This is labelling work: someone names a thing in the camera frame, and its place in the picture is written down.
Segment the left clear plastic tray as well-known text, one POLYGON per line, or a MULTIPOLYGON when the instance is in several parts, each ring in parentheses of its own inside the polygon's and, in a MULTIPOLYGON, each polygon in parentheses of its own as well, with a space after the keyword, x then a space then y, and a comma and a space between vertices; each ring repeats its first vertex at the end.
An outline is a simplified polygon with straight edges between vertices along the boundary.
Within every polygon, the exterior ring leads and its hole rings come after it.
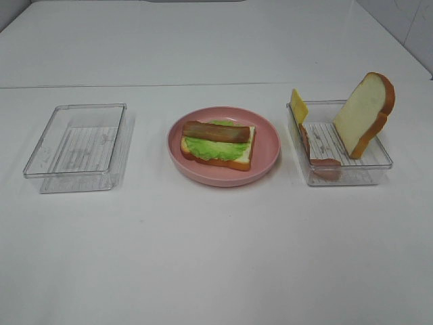
POLYGON ((111 190, 120 182, 129 130, 125 104, 54 109, 23 176, 42 194, 111 190))

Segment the pink bacon strip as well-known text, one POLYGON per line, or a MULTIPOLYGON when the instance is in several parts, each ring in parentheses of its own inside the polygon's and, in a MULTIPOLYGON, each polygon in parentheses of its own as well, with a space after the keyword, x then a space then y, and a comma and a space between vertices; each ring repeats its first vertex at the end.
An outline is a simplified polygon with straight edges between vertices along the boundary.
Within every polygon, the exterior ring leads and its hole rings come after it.
POLYGON ((308 133, 303 124, 299 124, 298 126, 309 164, 313 167, 318 167, 318 169, 315 169, 313 173, 328 181, 339 180, 341 175, 341 162, 334 158, 311 158, 308 133))

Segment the brown bacon strip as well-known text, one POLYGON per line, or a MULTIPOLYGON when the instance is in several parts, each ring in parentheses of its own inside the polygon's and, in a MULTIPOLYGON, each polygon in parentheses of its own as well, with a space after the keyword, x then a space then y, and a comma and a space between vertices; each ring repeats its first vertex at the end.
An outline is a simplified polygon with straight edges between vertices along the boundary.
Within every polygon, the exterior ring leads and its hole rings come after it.
POLYGON ((183 125, 182 132, 185 137, 228 143, 246 143, 253 134, 250 127, 218 125, 199 121, 187 121, 183 125))

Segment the clear plastic tray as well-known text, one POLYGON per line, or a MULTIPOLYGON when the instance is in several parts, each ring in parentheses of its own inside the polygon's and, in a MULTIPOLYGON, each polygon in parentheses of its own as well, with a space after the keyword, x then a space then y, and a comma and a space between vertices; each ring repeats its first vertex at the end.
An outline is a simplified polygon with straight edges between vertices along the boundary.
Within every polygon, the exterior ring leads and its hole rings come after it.
POLYGON ((381 182, 393 161, 374 137, 359 159, 348 156, 334 125, 344 100, 307 101, 309 114, 300 127, 290 104, 288 129, 305 181, 310 186, 370 186, 381 182))
POLYGON ((42 194, 111 190, 120 182, 129 130, 125 104, 54 109, 23 176, 42 194))

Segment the right clear plastic tray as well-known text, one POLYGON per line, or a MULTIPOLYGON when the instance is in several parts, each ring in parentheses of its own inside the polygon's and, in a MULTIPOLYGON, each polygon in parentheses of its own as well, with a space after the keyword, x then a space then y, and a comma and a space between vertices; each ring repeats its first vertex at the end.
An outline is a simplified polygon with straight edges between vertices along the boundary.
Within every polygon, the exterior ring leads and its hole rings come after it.
POLYGON ((288 129, 305 181, 310 186, 370 186, 381 182, 393 161, 374 137, 359 159, 348 156, 334 125, 344 100, 307 101, 309 114, 300 127, 290 104, 288 129))

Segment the bread slice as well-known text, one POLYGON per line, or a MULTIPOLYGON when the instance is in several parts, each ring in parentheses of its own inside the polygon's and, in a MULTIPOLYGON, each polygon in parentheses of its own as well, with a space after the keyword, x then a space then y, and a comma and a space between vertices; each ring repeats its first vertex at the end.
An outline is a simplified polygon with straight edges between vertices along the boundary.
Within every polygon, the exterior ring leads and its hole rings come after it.
POLYGON ((194 137, 181 137, 181 153, 187 160, 204 165, 249 171, 256 135, 256 127, 250 126, 253 134, 246 143, 213 142, 194 137))
POLYGON ((386 124, 394 103, 395 90, 388 78, 367 73, 333 121, 350 158, 362 157, 370 140, 386 124))

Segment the pink round plate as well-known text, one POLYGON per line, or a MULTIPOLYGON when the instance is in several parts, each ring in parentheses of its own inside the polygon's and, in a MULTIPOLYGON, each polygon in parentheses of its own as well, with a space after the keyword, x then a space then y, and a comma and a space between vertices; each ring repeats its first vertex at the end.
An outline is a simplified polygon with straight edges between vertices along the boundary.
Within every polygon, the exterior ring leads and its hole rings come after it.
POLYGON ((190 179, 210 186, 242 186, 260 179, 273 167, 279 157, 280 149, 281 141, 274 126, 261 115, 243 108, 229 106, 202 108, 181 117, 168 133, 168 151, 176 168, 190 179), (182 155, 181 136, 184 122, 213 120, 233 120, 241 125, 256 127, 250 170, 239 171, 227 167, 203 165, 188 160, 182 155))

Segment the green lettuce leaf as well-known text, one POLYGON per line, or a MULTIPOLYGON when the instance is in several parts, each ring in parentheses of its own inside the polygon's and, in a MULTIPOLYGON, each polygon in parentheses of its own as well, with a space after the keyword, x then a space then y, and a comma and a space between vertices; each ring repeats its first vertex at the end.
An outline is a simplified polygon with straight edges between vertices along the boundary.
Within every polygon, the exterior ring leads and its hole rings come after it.
POLYGON ((248 164, 255 133, 256 127, 230 120, 188 121, 183 126, 181 149, 203 161, 248 164))

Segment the yellow cheese slice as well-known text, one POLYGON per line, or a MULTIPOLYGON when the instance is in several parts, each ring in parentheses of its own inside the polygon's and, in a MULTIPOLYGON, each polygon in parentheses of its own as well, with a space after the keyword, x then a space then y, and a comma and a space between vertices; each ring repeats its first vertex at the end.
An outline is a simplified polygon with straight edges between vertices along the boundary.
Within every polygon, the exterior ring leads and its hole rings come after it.
POLYGON ((295 121, 297 124, 303 124, 305 118, 307 117, 309 110, 307 105, 299 95, 297 89, 292 90, 291 98, 290 98, 290 107, 292 109, 292 113, 294 115, 295 121))

